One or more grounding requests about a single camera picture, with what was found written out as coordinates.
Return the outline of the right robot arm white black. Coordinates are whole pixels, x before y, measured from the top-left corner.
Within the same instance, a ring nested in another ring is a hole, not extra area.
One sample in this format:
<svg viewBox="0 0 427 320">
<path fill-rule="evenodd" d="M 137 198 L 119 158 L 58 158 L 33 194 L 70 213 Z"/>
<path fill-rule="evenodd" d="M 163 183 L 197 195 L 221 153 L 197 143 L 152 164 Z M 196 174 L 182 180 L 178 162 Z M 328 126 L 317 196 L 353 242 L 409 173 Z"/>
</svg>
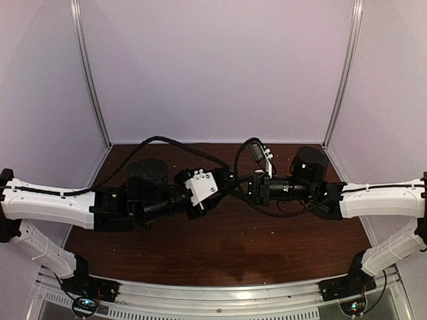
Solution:
<svg viewBox="0 0 427 320">
<path fill-rule="evenodd" d="M 270 150 L 256 138 L 248 139 L 234 158 L 234 179 L 244 201 L 273 217 L 266 207 L 274 202 L 297 201 L 302 209 L 277 216 L 295 217 L 306 212 L 339 221 L 369 215 L 406 216 L 409 223 L 383 243 L 354 257 L 342 279 L 342 289 L 356 294 L 368 279 L 416 251 L 426 250 L 426 178 L 403 183 L 331 183 L 325 180 L 329 159 L 320 150 L 300 147 L 290 165 L 290 175 L 279 176 Z"/>
</svg>

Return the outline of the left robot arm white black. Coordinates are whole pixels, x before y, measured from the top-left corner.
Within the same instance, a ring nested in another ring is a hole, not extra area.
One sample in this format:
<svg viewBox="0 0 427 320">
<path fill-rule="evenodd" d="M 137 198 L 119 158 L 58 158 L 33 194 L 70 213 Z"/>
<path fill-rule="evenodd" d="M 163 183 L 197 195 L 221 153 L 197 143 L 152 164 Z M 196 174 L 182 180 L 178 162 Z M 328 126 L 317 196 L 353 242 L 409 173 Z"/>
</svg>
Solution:
<svg viewBox="0 0 427 320">
<path fill-rule="evenodd" d="M 105 233 L 150 229 L 154 222 L 180 213 L 197 219 L 220 201 L 229 186 L 226 168 L 184 169 L 168 182 L 168 167 L 159 159 L 144 159 L 127 168 L 118 188 L 86 191 L 31 185 L 13 171 L 1 172 L 1 242 L 20 245 L 31 258 L 50 268 L 61 282 L 82 296 L 91 295 L 96 282 L 88 262 L 58 246 L 31 224 L 32 220 L 74 225 Z"/>
</svg>

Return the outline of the right circuit board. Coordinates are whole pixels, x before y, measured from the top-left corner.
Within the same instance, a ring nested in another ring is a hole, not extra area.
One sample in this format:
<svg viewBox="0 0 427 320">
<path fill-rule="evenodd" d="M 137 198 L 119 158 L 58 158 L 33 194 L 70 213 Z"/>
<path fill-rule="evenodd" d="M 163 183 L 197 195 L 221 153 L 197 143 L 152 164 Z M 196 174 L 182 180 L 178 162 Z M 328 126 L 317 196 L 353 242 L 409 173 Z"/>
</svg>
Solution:
<svg viewBox="0 0 427 320">
<path fill-rule="evenodd" d="M 340 309 L 343 314 L 349 317 L 360 316 L 366 309 L 366 300 L 363 298 L 351 299 L 340 302 Z"/>
</svg>

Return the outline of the circuit board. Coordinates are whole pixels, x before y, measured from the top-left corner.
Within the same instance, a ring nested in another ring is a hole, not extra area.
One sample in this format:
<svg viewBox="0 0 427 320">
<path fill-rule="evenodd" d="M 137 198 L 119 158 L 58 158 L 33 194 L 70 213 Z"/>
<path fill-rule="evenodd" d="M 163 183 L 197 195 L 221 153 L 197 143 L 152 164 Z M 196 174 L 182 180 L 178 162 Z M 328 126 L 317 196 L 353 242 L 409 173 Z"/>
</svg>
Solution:
<svg viewBox="0 0 427 320">
<path fill-rule="evenodd" d="M 366 300 L 363 298 L 351 299 L 340 302 L 340 309 L 343 314 L 349 317 L 360 316 L 366 309 Z"/>
<path fill-rule="evenodd" d="M 71 310 L 78 317 L 90 317 L 96 313 L 99 303 L 87 297 L 77 297 L 73 300 Z"/>
</svg>

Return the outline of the left circuit board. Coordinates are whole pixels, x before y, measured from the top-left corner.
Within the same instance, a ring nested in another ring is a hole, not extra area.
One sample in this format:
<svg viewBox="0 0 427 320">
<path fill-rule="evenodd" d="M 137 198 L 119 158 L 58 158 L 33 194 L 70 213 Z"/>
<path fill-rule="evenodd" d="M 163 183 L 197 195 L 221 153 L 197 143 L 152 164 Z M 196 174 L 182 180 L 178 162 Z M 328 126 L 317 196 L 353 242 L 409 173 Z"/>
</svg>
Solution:
<svg viewBox="0 0 427 320">
<path fill-rule="evenodd" d="M 96 313 L 99 303 L 87 297 L 77 297 L 73 300 L 71 310 L 78 317 L 90 317 Z"/>
</svg>

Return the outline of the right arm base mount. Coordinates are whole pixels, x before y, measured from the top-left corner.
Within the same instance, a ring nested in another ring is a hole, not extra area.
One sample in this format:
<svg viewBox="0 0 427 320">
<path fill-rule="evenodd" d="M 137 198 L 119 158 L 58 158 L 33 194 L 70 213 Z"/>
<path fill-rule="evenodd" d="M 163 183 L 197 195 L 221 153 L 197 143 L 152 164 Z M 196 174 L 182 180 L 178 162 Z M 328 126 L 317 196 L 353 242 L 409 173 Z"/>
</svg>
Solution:
<svg viewBox="0 0 427 320">
<path fill-rule="evenodd" d="M 319 288 L 324 302 L 361 295 L 377 288 L 374 277 L 362 270 L 364 254 L 365 251 L 361 251 L 354 256 L 347 275 L 320 281 Z"/>
</svg>

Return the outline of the front aluminium rail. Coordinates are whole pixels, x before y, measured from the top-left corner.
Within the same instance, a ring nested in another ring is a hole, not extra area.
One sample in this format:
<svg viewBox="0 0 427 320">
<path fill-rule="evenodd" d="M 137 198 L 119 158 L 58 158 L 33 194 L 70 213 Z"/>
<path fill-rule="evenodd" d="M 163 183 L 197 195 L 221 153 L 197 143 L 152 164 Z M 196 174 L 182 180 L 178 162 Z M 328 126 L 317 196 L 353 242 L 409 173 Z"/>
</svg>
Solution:
<svg viewBox="0 0 427 320">
<path fill-rule="evenodd" d="M 342 310 L 361 296 L 325 301 L 320 281 L 312 279 L 237 287 L 171 286 L 120 281 L 115 302 L 101 302 L 89 319 L 414 319 L 396 267 L 378 304 L 362 317 Z M 52 272 L 42 267 L 24 319 L 79 319 L 72 300 Z"/>
</svg>

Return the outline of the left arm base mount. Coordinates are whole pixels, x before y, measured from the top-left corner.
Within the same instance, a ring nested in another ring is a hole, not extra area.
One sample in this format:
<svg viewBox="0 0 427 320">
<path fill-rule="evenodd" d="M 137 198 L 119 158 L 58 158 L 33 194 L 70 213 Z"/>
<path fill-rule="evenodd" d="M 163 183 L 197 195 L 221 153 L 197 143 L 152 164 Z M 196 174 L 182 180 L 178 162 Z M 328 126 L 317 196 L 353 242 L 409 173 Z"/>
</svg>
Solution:
<svg viewBox="0 0 427 320">
<path fill-rule="evenodd" d="M 88 262 L 76 255 L 76 266 L 72 277 L 61 280 L 61 288 L 74 295 L 114 303 L 119 291 L 119 283 L 89 274 Z"/>
</svg>

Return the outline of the right aluminium frame post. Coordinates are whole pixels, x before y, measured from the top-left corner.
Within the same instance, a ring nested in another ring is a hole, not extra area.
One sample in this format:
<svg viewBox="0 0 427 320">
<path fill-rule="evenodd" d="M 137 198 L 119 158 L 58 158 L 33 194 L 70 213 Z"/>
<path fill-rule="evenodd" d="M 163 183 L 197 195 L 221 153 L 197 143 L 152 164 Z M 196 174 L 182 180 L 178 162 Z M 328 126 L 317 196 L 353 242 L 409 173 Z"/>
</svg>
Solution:
<svg viewBox="0 0 427 320">
<path fill-rule="evenodd" d="M 363 0 L 354 0 L 352 7 L 352 14 L 350 19 L 350 29 L 348 34 L 348 42 L 346 45 L 346 52 L 344 55 L 344 62 L 342 66 L 342 72 L 340 75 L 340 81 L 338 83 L 338 90 L 334 100 L 334 106 L 332 114 L 328 123 L 328 128 L 322 143 L 324 149 L 330 147 L 336 125 L 340 116 L 340 111 L 344 104 L 346 96 L 346 90 L 350 80 L 352 65 L 354 63 L 356 51 L 358 48 L 358 42 L 360 38 L 360 32 L 363 20 Z"/>
</svg>

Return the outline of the aluminium frame post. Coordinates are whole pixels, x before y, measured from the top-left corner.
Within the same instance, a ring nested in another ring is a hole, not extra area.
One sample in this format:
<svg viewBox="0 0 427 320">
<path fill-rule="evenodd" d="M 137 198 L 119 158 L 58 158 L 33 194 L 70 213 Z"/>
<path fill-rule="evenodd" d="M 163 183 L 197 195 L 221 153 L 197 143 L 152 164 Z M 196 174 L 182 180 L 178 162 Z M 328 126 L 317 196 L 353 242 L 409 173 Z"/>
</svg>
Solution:
<svg viewBox="0 0 427 320">
<path fill-rule="evenodd" d="M 342 72 L 340 75 L 340 81 L 338 83 L 338 90 L 334 100 L 334 106 L 332 114 L 328 123 L 328 128 L 322 143 L 324 149 L 330 147 L 336 125 L 340 116 L 340 111 L 344 104 L 346 96 L 346 90 L 350 80 L 352 65 L 354 63 L 356 51 L 358 48 L 358 42 L 360 38 L 360 32 L 363 20 L 363 0 L 354 0 L 352 7 L 352 14 L 350 19 L 350 29 L 348 34 L 348 42 L 346 45 L 346 52 L 344 55 L 344 62 L 342 66 Z"/>
<path fill-rule="evenodd" d="M 99 134 L 101 136 L 102 143 L 105 148 L 109 149 L 111 147 L 111 140 L 107 132 L 105 119 L 103 117 L 101 106 L 99 104 L 99 97 L 97 95 L 97 89 L 95 86 L 95 81 L 94 81 L 93 73 L 91 70 L 89 52 L 87 49 L 83 19 L 81 14 L 81 1 L 70 0 L 70 9 L 71 9 L 71 20 L 73 23 L 75 37 L 77 41 L 77 50 L 78 50 L 79 58 L 81 61 L 83 78 L 84 78 L 85 86 L 87 89 L 90 106 L 95 117 L 95 122 L 98 128 Z"/>
</svg>

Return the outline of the left aluminium frame post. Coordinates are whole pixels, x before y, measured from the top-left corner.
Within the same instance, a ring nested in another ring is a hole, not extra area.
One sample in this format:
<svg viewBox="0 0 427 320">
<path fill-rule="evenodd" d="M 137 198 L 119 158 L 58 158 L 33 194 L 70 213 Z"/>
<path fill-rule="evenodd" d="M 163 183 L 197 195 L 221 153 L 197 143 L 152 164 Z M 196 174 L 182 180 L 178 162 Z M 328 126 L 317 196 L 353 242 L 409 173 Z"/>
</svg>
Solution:
<svg viewBox="0 0 427 320">
<path fill-rule="evenodd" d="M 70 0 L 70 9 L 71 9 L 71 20 L 73 23 L 75 37 L 77 41 L 77 50 L 78 50 L 79 58 L 81 61 L 83 78 L 84 78 L 85 86 L 87 89 L 90 106 L 95 117 L 95 122 L 98 128 L 99 134 L 101 136 L 102 143 L 105 148 L 109 149 L 111 147 L 111 140 L 107 132 L 105 119 L 103 117 L 101 106 L 99 104 L 99 97 L 97 95 L 97 89 L 95 86 L 95 81 L 94 81 L 93 73 L 91 70 L 89 52 L 87 49 L 83 19 L 81 14 L 81 1 Z"/>
</svg>

